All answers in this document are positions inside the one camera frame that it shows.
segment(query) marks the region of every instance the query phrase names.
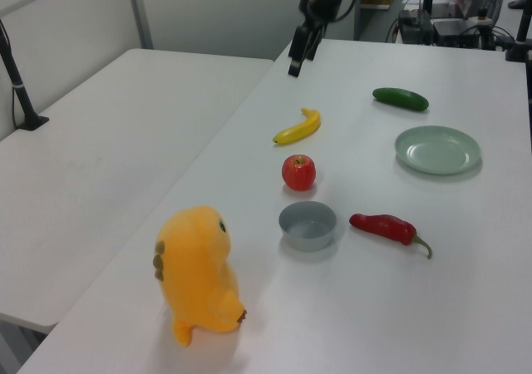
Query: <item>plate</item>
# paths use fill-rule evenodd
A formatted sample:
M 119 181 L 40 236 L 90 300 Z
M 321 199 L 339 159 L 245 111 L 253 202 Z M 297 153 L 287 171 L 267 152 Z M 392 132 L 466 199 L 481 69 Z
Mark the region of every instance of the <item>plate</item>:
M 480 147 L 472 137 L 444 126 L 402 132 L 396 139 L 396 153 L 406 165 L 433 175 L 463 172 L 480 159 Z

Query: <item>stuffed animal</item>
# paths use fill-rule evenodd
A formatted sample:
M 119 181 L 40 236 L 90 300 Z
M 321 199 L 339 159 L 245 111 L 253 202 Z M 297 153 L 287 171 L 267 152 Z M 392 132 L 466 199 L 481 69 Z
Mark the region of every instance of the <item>stuffed animal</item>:
M 234 330 L 245 319 L 239 287 L 225 262 L 231 240 L 219 213 L 209 206 L 185 209 L 160 230 L 155 244 L 155 277 L 173 313 L 177 342 L 190 344 L 192 327 Z

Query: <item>toy banana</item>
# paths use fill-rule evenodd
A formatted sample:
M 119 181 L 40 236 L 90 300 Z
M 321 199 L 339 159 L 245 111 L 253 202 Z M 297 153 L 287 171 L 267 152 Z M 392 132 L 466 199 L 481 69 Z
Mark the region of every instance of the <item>toy banana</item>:
M 302 108 L 301 112 L 307 117 L 307 119 L 295 126 L 280 131 L 273 138 L 273 142 L 276 144 L 289 144 L 294 141 L 301 140 L 308 135 L 315 132 L 321 125 L 322 120 L 317 110 L 309 110 L 308 108 Z

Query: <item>red apple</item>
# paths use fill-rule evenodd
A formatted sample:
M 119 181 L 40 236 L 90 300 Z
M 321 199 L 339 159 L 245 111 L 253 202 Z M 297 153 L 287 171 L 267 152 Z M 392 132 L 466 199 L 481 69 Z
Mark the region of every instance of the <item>red apple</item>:
M 306 155 L 291 155 L 283 163 L 283 180 L 296 191 L 310 189 L 316 179 L 314 161 Z

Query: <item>gray bowl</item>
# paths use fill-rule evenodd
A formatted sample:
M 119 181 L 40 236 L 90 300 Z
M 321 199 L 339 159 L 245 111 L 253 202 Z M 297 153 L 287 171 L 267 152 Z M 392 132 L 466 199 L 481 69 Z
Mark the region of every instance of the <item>gray bowl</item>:
M 296 202 L 283 209 L 279 225 L 292 248 L 304 252 L 318 251 L 331 243 L 336 215 L 321 202 Z

